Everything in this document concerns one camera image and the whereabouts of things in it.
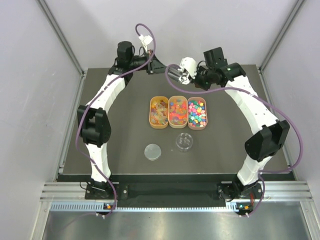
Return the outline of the silver metal scoop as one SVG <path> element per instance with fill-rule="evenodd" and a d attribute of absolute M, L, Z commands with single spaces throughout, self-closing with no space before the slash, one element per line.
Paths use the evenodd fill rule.
<path fill-rule="evenodd" d="M 189 73 L 180 68 L 169 67 L 167 75 L 171 80 L 176 81 L 181 85 L 188 85 L 191 82 Z"/>

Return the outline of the pink tray colourful candies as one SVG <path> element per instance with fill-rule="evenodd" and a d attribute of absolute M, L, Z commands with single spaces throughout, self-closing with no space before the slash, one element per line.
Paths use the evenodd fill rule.
<path fill-rule="evenodd" d="M 203 130 L 208 124 L 207 103 L 202 97 L 190 97 L 187 100 L 188 127 L 192 130 Z"/>

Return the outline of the orange tray yellow gummies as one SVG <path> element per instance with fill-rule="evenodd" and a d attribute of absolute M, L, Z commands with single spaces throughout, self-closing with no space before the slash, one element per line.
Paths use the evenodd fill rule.
<path fill-rule="evenodd" d="M 149 104 L 149 124 L 154 129 L 164 129 L 169 124 L 169 100 L 165 96 L 155 96 Z"/>

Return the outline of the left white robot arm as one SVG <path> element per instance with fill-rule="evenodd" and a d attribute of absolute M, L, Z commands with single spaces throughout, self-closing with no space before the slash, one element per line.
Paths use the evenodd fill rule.
<path fill-rule="evenodd" d="M 109 198 L 114 191 L 110 182 L 111 170 L 108 164 L 107 143 L 111 137 L 111 125 L 108 112 L 117 96 L 128 85 L 134 72 L 146 71 L 154 74 L 153 64 L 160 65 L 163 72 L 165 66 L 156 58 L 155 48 L 148 49 L 142 44 L 143 55 L 136 55 L 130 41 L 122 41 L 117 45 L 117 56 L 109 69 L 106 79 L 96 95 L 87 104 L 77 109 L 77 132 L 75 146 L 83 141 L 91 164 L 91 179 L 96 192 L 102 198 Z"/>

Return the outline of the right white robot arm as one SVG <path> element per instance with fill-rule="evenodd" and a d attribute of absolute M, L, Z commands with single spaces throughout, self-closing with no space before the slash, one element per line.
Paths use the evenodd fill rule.
<path fill-rule="evenodd" d="M 208 91 L 212 84 L 220 86 L 234 100 L 247 120 L 252 137 L 244 148 L 247 156 L 236 175 L 233 192 L 245 198 L 258 181 L 258 174 L 269 160 L 283 147 L 290 124 L 280 121 L 258 100 L 245 70 L 238 63 L 229 64 L 221 47 L 203 53 L 204 66 L 197 66 L 194 84 Z"/>

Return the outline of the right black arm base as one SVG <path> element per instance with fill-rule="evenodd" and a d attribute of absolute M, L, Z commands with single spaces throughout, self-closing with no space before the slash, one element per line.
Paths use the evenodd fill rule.
<path fill-rule="evenodd" d="M 262 196 L 263 187 L 258 181 L 243 185 L 235 175 L 231 182 L 220 182 L 217 184 L 219 197 L 227 202 L 235 199 L 249 199 L 250 195 L 259 198 Z"/>

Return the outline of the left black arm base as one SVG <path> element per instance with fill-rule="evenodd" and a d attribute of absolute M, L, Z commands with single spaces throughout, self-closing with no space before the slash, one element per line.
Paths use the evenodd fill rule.
<path fill-rule="evenodd" d="M 89 181 L 84 187 L 79 183 L 81 189 L 85 190 L 84 198 L 86 200 L 113 200 L 115 198 L 111 185 L 107 182 Z"/>

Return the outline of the clear round jar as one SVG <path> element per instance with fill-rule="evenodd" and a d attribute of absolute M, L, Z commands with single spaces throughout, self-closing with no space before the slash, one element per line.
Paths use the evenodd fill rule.
<path fill-rule="evenodd" d="M 189 133 L 180 133 L 176 140 L 176 146 L 181 152 L 189 151 L 193 146 L 193 137 Z"/>

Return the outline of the clear round lid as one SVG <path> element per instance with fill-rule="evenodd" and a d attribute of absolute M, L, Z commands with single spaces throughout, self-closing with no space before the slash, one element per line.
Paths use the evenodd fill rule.
<path fill-rule="evenodd" d="M 147 145 L 144 149 L 144 156 L 150 161 L 155 161 L 159 159 L 161 154 L 161 148 L 155 143 Z"/>

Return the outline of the black base crossbar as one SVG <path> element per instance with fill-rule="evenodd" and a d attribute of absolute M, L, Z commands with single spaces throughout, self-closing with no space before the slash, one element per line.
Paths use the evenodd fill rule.
<path fill-rule="evenodd" d="M 205 196 L 219 199 L 218 188 L 208 182 L 121 182 L 117 185 L 117 197 L 121 200 L 137 196 Z"/>

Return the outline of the left aluminium frame post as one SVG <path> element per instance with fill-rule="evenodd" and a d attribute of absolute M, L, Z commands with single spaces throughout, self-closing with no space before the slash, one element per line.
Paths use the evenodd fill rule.
<path fill-rule="evenodd" d="M 48 23 L 50 24 L 51 28 L 53 29 L 57 39 L 59 40 L 60 44 L 62 45 L 64 51 L 66 52 L 67 56 L 71 60 L 73 66 L 77 70 L 77 72 L 83 76 L 85 74 L 85 70 L 81 67 L 74 51 L 72 50 L 67 38 L 65 37 L 59 23 L 57 22 L 53 12 L 50 9 L 50 6 L 45 0 L 35 0 L 38 4 L 39 8 L 43 12 L 45 18 L 47 19 Z"/>

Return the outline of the aluminium frame post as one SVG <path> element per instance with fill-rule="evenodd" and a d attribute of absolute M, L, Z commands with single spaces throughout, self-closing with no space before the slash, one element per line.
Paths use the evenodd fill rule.
<path fill-rule="evenodd" d="M 85 74 L 85 70 L 81 67 L 74 51 L 72 50 L 67 38 L 65 37 L 59 23 L 57 22 L 53 12 L 50 9 L 50 6 L 45 0 L 35 0 L 38 4 L 39 8 L 43 12 L 45 18 L 47 19 L 48 23 L 50 24 L 51 28 L 53 29 L 57 39 L 59 40 L 60 44 L 62 45 L 64 51 L 66 52 L 67 56 L 71 60 L 73 66 L 77 70 L 77 72 L 83 76 Z"/>
<path fill-rule="evenodd" d="M 269 50 L 267 51 L 265 57 L 262 60 L 261 65 L 258 67 L 260 73 L 262 73 L 268 66 L 269 62 L 273 58 L 274 54 L 280 47 L 282 41 L 284 40 L 287 32 L 289 31 L 291 25 L 294 23 L 296 17 L 298 16 L 299 12 L 303 8 L 306 0 L 296 0 L 293 4 L 293 7 L 289 11 L 288 16 L 285 18 L 285 21 L 281 25 L 279 32 L 277 33 L 274 41 L 272 42 Z"/>

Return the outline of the right aluminium frame post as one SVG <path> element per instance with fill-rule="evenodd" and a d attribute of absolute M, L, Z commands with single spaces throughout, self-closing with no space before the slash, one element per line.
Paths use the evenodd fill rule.
<path fill-rule="evenodd" d="M 268 66 L 269 62 L 273 58 L 274 54 L 280 47 L 282 41 L 284 40 L 287 32 L 289 31 L 291 25 L 294 23 L 296 17 L 298 16 L 299 12 L 303 8 L 306 0 L 296 0 L 293 4 L 293 7 L 289 11 L 288 16 L 285 18 L 285 21 L 281 25 L 279 32 L 277 33 L 274 41 L 272 42 L 269 50 L 267 51 L 265 57 L 262 60 L 261 65 L 258 67 L 260 73 L 262 73 Z"/>

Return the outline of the aluminium front rail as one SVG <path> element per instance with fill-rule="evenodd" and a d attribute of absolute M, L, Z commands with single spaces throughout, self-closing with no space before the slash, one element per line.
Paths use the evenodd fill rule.
<path fill-rule="evenodd" d="M 264 199 L 274 202 L 300 202 L 313 199 L 305 181 L 260 182 L 264 188 Z M 167 183 L 116 183 L 118 196 L 128 199 L 133 196 L 178 196 L 207 195 L 218 197 L 218 187 L 213 182 L 167 182 Z M 44 184 L 41 201 L 82 201 L 87 192 L 78 182 L 48 182 Z"/>

